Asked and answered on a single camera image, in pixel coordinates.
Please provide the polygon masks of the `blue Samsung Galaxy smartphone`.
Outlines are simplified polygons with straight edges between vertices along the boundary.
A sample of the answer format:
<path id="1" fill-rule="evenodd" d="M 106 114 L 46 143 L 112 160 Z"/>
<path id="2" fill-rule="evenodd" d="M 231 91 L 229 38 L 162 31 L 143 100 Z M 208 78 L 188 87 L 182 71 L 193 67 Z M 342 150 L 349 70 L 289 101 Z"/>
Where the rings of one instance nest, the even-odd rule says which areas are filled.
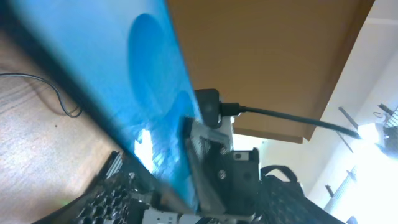
<path id="1" fill-rule="evenodd" d="M 1 24 L 172 208 L 198 210 L 182 123 L 200 112 L 165 1 L 2 1 Z"/>

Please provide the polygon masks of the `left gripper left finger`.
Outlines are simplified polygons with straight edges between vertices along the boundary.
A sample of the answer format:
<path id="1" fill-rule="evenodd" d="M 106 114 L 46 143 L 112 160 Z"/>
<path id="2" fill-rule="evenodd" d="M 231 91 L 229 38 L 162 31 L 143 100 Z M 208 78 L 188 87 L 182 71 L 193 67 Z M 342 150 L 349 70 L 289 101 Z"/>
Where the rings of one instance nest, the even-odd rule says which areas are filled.
<path id="1" fill-rule="evenodd" d="M 149 190 L 133 171 L 132 160 L 113 151 L 83 195 L 36 222 L 140 223 L 148 208 Z"/>

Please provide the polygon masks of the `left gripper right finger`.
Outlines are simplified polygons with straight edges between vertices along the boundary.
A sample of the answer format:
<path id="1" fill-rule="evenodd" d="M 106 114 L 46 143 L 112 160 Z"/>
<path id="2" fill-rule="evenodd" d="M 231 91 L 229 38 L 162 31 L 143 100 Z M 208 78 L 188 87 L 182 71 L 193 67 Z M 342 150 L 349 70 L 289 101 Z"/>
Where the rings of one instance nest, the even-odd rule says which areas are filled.
<path id="1" fill-rule="evenodd" d="M 265 224 L 343 224 L 306 198 L 297 176 L 280 165 L 261 169 L 257 214 Z"/>

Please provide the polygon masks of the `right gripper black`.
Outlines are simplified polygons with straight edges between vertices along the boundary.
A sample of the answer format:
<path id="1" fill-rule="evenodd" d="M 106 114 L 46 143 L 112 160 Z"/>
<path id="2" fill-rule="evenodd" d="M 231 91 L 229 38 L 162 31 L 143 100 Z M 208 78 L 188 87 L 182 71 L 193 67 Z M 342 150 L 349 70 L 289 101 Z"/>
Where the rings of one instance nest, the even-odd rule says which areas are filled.
<path id="1" fill-rule="evenodd" d="M 186 117 L 182 137 L 198 199 L 197 213 L 252 218 L 256 213 L 259 151 L 234 151 L 230 136 Z"/>

